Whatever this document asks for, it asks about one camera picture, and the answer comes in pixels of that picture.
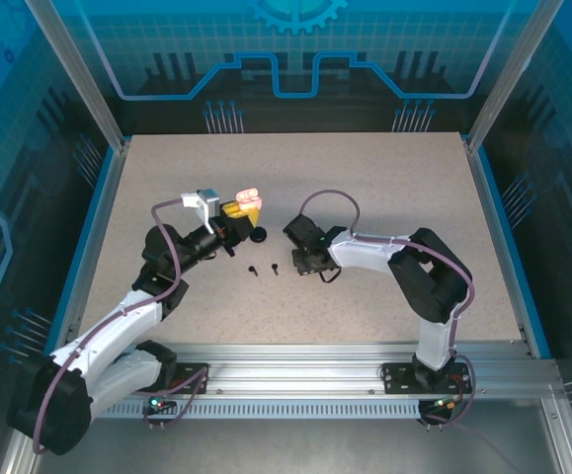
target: blue edge trim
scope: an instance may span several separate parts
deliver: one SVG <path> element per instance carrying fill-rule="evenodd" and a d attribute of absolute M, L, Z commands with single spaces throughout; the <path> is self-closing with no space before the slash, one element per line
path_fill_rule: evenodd
<path fill-rule="evenodd" d="M 93 193 L 92 200 L 90 201 L 90 207 L 88 208 L 88 213 L 86 214 L 86 220 L 84 221 L 84 226 L 81 230 L 81 235 L 79 236 L 79 242 L 77 243 L 77 248 L 75 249 L 75 255 L 73 256 L 72 264 L 70 270 L 68 271 L 68 277 L 66 278 L 66 283 L 64 284 L 64 289 L 61 292 L 61 298 L 59 299 L 59 304 L 57 305 L 57 311 L 55 312 L 55 318 L 53 320 L 52 327 L 50 328 L 50 334 L 48 335 L 48 341 L 46 342 L 46 347 L 44 349 L 45 354 L 50 354 L 57 345 L 57 337 L 59 336 L 59 331 L 61 325 L 64 322 L 64 316 L 66 312 L 66 306 L 68 305 L 68 300 L 72 292 L 72 288 L 79 272 L 79 267 L 81 265 L 81 259 L 83 257 L 84 249 L 88 243 L 88 237 L 90 236 L 90 230 L 92 227 L 92 222 L 97 214 L 97 208 L 99 206 L 99 200 L 101 198 L 101 192 L 108 178 L 108 171 L 113 160 L 114 150 L 112 148 L 108 149 L 106 159 L 104 160 L 104 165 L 101 169 L 101 174 L 99 175 L 99 181 L 95 192 Z M 542 329 L 542 324 L 540 323 L 540 318 L 538 316 L 537 309 L 535 308 L 535 303 L 531 296 L 530 285 L 525 276 L 525 271 L 523 270 L 523 264 L 521 262 L 521 257 L 519 251 L 516 247 L 514 241 L 514 234 L 507 221 L 507 216 L 505 214 L 505 209 L 501 202 L 501 198 L 496 187 L 496 181 L 494 180 L 494 175 L 492 174 L 492 168 L 490 168 L 487 155 L 483 146 L 479 148 L 479 159 L 481 160 L 481 166 L 485 172 L 485 177 L 487 179 L 490 197 L 494 201 L 496 206 L 496 212 L 499 218 L 499 223 L 503 229 L 503 234 L 505 235 L 505 243 L 507 245 L 508 251 L 512 257 L 512 262 L 514 264 L 514 272 L 519 281 L 521 288 L 521 293 L 523 294 L 523 300 L 530 318 L 531 328 L 533 329 L 533 337 L 535 337 L 536 345 L 538 346 L 539 356 L 542 358 L 551 358 L 551 352 L 549 350 L 549 345 L 546 341 L 544 331 Z"/>
<path fill-rule="evenodd" d="M 525 270 L 523 269 L 523 263 L 521 262 L 521 256 L 516 247 L 516 242 L 514 241 L 514 234 L 507 220 L 507 215 L 505 214 L 505 209 L 503 208 L 503 203 L 501 202 L 501 196 L 496 187 L 496 181 L 494 180 L 494 174 L 492 173 L 492 168 L 487 159 L 487 154 L 481 145 L 478 150 L 479 159 L 481 160 L 481 166 L 485 172 L 485 178 L 487 179 L 488 187 L 490 188 L 490 197 L 494 201 L 496 207 L 496 213 L 499 217 L 499 223 L 503 229 L 503 234 L 505 235 L 505 243 L 507 249 L 512 257 L 512 263 L 514 264 L 514 272 L 519 281 L 519 286 L 521 288 L 521 293 L 523 294 L 523 300 L 525 302 L 525 307 L 530 317 L 531 329 L 533 334 L 527 334 L 528 337 L 535 338 L 535 343 L 538 347 L 539 356 L 542 358 L 551 358 L 551 351 L 549 350 L 549 344 L 546 341 L 546 336 L 544 335 L 544 330 L 542 329 L 542 324 L 540 323 L 540 317 L 538 316 L 535 303 L 533 302 L 533 297 L 531 296 L 530 284 L 525 276 Z"/>
<path fill-rule="evenodd" d="M 108 171 L 110 170 L 110 165 L 114 160 L 114 154 L 115 150 L 112 147 L 108 147 L 106 159 L 104 160 L 104 164 L 101 167 L 101 172 L 99 173 L 99 179 L 97 180 L 97 186 L 95 187 L 95 191 L 92 194 L 92 199 L 90 200 L 90 205 L 88 206 L 86 220 L 84 220 L 84 226 L 81 229 L 81 234 L 79 234 L 79 241 L 77 242 L 75 255 L 72 258 L 72 264 L 70 264 L 70 270 L 68 271 L 68 276 L 66 277 L 66 283 L 64 284 L 64 288 L 61 290 L 59 304 L 57 304 L 55 317 L 52 321 L 50 332 L 48 333 L 46 346 L 44 347 L 45 355 L 52 353 L 57 346 L 59 331 L 61 330 L 61 326 L 64 324 L 64 317 L 66 316 L 66 307 L 68 306 L 68 301 L 70 300 L 72 288 L 75 284 L 75 279 L 79 273 L 81 259 L 83 258 L 86 245 L 88 244 L 92 222 L 95 219 L 95 215 L 97 215 L 99 200 L 101 199 L 101 192 L 103 191 L 106 180 L 108 179 Z"/>

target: grey surface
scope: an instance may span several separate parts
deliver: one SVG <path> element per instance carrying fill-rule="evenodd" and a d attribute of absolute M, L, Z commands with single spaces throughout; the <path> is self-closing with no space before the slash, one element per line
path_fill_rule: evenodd
<path fill-rule="evenodd" d="M 477 403 L 463 423 L 523 470 L 557 472 L 536 404 Z M 135 421 L 98 421 L 71 452 L 41 459 L 38 474 L 512 472 L 480 439 L 414 421 L 183 421 L 150 433 Z"/>
<path fill-rule="evenodd" d="M 331 285 L 299 276 L 284 226 L 311 193 L 340 188 L 362 209 L 358 229 L 408 235 L 433 229 L 472 272 L 476 298 L 458 339 L 517 340 L 514 310 L 458 133 L 137 135 L 132 139 L 97 262 L 81 331 L 124 297 L 142 266 L 150 208 L 213 187 L 222 199 L 257 187 L 268 239 L 219 252 L 184 275 L 191 289 L 159 343 L 300 344 L 416 341 L 418 318 L 392 277 L 346 269 Z M 352 221 L 344 198 L 322 196 L 306 214 L 329 229 Z M 162 209 L 181 235 L 200 226 L 190 209 Z M 279 276 L 271 270 L 277 263 Z M 259 276 L 249 274 L 254 266 Z M 212 295 L 217 295 L 213 304 Z"/>

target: blue graphic backdrop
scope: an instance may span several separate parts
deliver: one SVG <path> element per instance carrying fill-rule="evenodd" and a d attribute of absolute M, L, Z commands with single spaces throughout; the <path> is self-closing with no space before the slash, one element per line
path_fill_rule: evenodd
<path fill-rule="evenodd" d="M 325 66 L 318 74 L 310 69 L 307 57 L 337 51 L 343 51 L 343 56 L 358 56 L 379 77 L 384 76 L 382 82 L 392 90 L 401 89 L 390 86 L 396 80 L 392 76 L 407 80 L 436 72 L 445 79 L 436 90 L 419 90 L 417 85 L 411 90 L 409 85 L 404 92 L 433 99 L 437 97 L 429 93 L 441 92 L 446 98 L 465 99 L 484 73 L 481 87 L 491 87 L 534 6 L 535 1 L 530 0 L 481 2 L 480 7 L 465 0 L 445 5 L 411 2 L 410 6 L 406 2 L 370 0 L 237 0 L 200 6 L 138 2 L 113 10 L 112 3 L 73 0 L 72 4 L 61 4 L 59 10 L 82 45 L 95 76 L 106 85 L 110 76 L 114 89 L 125 100 L 151 100 L 163 95 L 162 91 L 139 94 L 152 71 L 164 69 L 182 89 L 182 81 L 197 83 L 205 75 L 210 79 L 214 74 L 209 73 L 229 67 L 227 55 L 236 53 L 239 58 L 250 52 L 261 52 L 262 57 L 272 53 L 281 62 L 278 77 L 270 67 L 249 67 L 243 74 L 247 80 L 272 74 L 274 83 L 282 83 L 275 91 L 289 92 L 282 97 L 297 98 L 294 92 L 312 97 L 309 89 L 302 87 L 305 79 L 284 86 L 288 82 L 284 76 L 308 76 L 307 81 L 311 77 L 322 87 L 318 76 L 335 74 L 339 68 Z M 158 99 L 192 99 L 200 87 L 193 87 L 190 95 L 178 90 Z"/>

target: black cap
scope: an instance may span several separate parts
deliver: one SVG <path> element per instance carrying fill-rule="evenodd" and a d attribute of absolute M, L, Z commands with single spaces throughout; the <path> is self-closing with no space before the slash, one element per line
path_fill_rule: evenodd
<path fill-rule="evenodd" d="M 266 232 L 266 229 L 263 227 L 255 227 L 253 231 L 250 233 L 250 240 L 252 240 L 256 244 L 265 241 L 266 237 L 268 237 L 268 232 Z"/>

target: pink object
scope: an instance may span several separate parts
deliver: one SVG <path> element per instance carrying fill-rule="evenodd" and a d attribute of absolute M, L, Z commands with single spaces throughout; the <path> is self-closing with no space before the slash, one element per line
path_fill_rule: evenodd
<path fill-rule="evenodd" d="M 257 188 L 240 191 L 237 193 L 237 196 L 235 196 L 235 199 L 239 204 L 239 210 L 262 208 L 262 199 L 259 197 L 259 191 L 257 191 Z"/>

